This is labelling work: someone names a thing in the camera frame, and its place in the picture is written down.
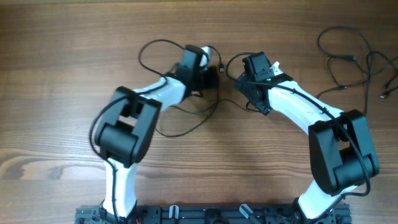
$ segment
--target wood grain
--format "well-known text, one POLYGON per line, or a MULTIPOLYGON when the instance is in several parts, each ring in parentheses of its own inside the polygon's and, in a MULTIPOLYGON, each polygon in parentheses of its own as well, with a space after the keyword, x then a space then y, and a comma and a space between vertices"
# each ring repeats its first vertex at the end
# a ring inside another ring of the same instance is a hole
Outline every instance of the wood grain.
MULTIPOLYGON (((103 163, 90 151, 93 117, 120 85, 146 86, 158 79, 142 69, 137 54, 146 42, 211 44, 226 63, 240 52, 265 51, 311 94, 333 86, 316 38, 326 27, 355 26, 374 50, 395 56, 398 4, 394 1, 189 1, 53 4, 0 7, 0 223, 72 223, 75 208, 104 199, 103 163)), ((325 47, 366 54, 355 36, 335 32, 325 47)), ((181 51, 156 44, 145 63, 166 71, 181 51)), ((377 60, 377 66, 383 61, 377 60)), ((233 63, 231 73, 243 68, 233 63)), ((352 65, 333 64, 342 82, 360 80, 352 65)), ((366 198, 348 198, 354 223, 397 223, 397 93, 380 100, 388 69, 371 83, 368 123, 380 174, 366 198)), ((246 99, 222 77, 221 97, 246 99)), ((205 108, 214 99, 189 99, 182 107, 205 108)), ((328 93, 322 100, 363 108, 363 88, 328 93)), ((203 116, 168 110, 159 127, 176 134, 203 116)), ((312 179, 308 140, 283 115, 268 116, 220 104, 191 134, 155 134, 140 163, 139 204, 291 202, 312 179)))

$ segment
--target white arm segment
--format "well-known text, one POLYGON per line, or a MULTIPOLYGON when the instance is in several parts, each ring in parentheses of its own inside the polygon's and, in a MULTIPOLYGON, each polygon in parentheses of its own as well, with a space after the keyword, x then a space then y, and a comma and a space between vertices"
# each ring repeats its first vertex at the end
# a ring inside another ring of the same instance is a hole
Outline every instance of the white arm segment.
MULTIPOLYGON (((155 99, 162 103, 160 111, 165 111, 169 106, 179 104, 183 100, 185 85, 180 81, 167 77, 168 84, 163 88, 153 91, 150 94, 141 95, 147 99, 155 99)), ((148 87, 134 90, 136 93, 153 89, 163 85, 164 78, 160 78, 157 83, 148 87)), ((136 184, 137 164, 125 168, 123 164, 112 158, 108 159, 118 170, 116 172, 116 210, 120 217, 127 217, 136 204, 136 194, 134 187, 136 184)), ((112 207, 112 181, 113 171, 111 166, 104 162, 106 168, 106 196, 103 207, 113 215, 112 207)))
MULTIPOLYGON (((279 62, 271 66, 275 75, 280 75, 283 72, 279 69, 279 62)), ((306 91, 301 89, 297 82, 286 81, 279 85, 296 89, 304 95, 310 97, 313 101, 317 102, 320 106, 326 108, 334 117, 339 117, 343 112, 340 109, 333 108, 316 99, 306 91)), ((306 134, 308 134, 308 127, 315 124, 317 121, 328 121, 330 117, 323 114, 320 109, 308 102, 306 99, 293 94, 290 91, 281 88, 272 88, 268 91, 269 103, 271 108, 281 112, 297 124, 306 134)), ((342 191, 342 193, 350 192, 357 186, 351 186, 342 191)), ((332 205, 340 195, 332 197, 324 193, 315 180, 312 181, 307 191, 298 198, 298 204, 302 209, 304 215, 309 219, 319 217, 330 205, 332 205)))

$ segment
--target wooden surface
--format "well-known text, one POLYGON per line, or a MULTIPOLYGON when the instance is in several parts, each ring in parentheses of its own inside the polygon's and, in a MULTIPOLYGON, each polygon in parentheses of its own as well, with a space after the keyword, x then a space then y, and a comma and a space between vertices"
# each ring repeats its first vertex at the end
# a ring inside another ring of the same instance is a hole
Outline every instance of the wooden surface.
MULTIPOLYGON (((88 147, 88 128, 120 85, 144 87, 158 79, 141 68, 146 42, 211 44, 226 63, 244 51, 265 51, 271 62, 311 94, 332 87, 316 38, 326 27, 355 26, 374 50, 398 50, 393 1, 190 1, 0 7, 0 223, 73 223, 75 209, 98 205, 105 194, 103 163, 88 147)), ((360 40, 335 32, 325 47, 360 56, 360 40)), ((148 66, 166 71, 181 51, 156 44, 148 66)), ((333 64, 343 81, 360 80, 351 64, 333 64)), ((237 75, 239 62, 231 66, 237 75)), ((371 83, 368 124, 380 162, 366 198, 348 198, 354 223, 397 223, 398 116, 394 93, 380 100, 388 69, 371 83)), ((246 99, 222 76, 221 97, 246 99)), ((197 110, 211 103, 184 101, 197 110)), ((362 109, 363 88, 328 93, 322 100, 343 110, 362 109)), ((168 110, 166 133, 196 125, 203 116, 168 110)), ((312 180, 305 133, 280 113, 269 116, 222 103, 191 134, 154 134, 140 163, 139 204, 290 203, 312 180)))

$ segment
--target robotic arm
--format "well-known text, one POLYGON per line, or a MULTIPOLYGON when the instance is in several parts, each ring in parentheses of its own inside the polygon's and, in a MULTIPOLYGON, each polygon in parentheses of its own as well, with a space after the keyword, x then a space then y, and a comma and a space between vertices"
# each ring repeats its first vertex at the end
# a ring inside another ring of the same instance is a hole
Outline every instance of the robotic arm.
MULTIPOLYGON (((120 101, 105 112, 97 128, 95 143, 100 147, 100 154, 108 158, 108 161, 117 169, 115 203, 119 222, 287 224, 315 223, 323 220, 324 224, 339 223, 336 218, 339 215, 338 212, 335 212, 333 216, 334 211, 331 209, 339 202, 342 194, 364 183, 362 169, 353 149, 351 147, 340 151, 338 149, 337 142, 347 141, 345 136, 333 125, 329 116, 302 96, 282 88, 248 85, 244 82, 271 83, 295 89, 326 108, 356 141, 366 165, 366 171, 370 177, 374 177, 379 172, 379 165, 366 119, 357 110, 345 113, 309 95, 298 86, 297 82, 279 69, 278 62, 271 66, 263 52, 243 59, 245 72, 238 78, 240 82, 237 82, 235 87, 264 115, 271 110, 279 111, 308 134, 314 181, 307 191, 296 198, 293 204, 256 208, 249 208, 246 204, 239 208, 179 208, 176 205, 161 208, 136 205, 134 185, 137 164, 149 148, 159 113, 169 106, 180 103, 190 96, 192 91, 218 86, 217 69, 207 67, 210 57, 211 50, 208 47, 199 49, 187 46, 176 72, 167 75, 167 85, 149 94, 120 101), (120 121, 120 116, 136 119, 137 123, 133 127, 120 121)), ((162 86, 164 82, 165 79, 161 78, 157 83, 138 90, 119 87, 112 101, 122 96, 162 86)), ((76 210, 75 223, 116 223, 112 201, 114 173, 108 163, 105 163, 105 166, 106 198, 104 202, 100 207, 76 210)), ((348 207, 343 210, 344 214, 349 216, 348 207)), ((340 218, 340 221, 346 223, 347 219, 340 218)))

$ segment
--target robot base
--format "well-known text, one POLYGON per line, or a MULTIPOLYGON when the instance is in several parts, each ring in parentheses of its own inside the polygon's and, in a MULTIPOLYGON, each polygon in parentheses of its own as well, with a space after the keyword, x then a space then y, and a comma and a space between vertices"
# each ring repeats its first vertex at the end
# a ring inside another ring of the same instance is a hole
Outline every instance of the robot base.
MULTIPOLYGON (((121 219, 120 224, 293 224, 289 217, 292 204, 251 207, 252 215, 246 218, 239 207, 158 207, 137 206, 136 217, 121 219)), ((316 224, 350 224, 349 205, 337 205, 316 224)), ((116 224, 114 216, 101 209, 76 209, 75 224, 116 224)))

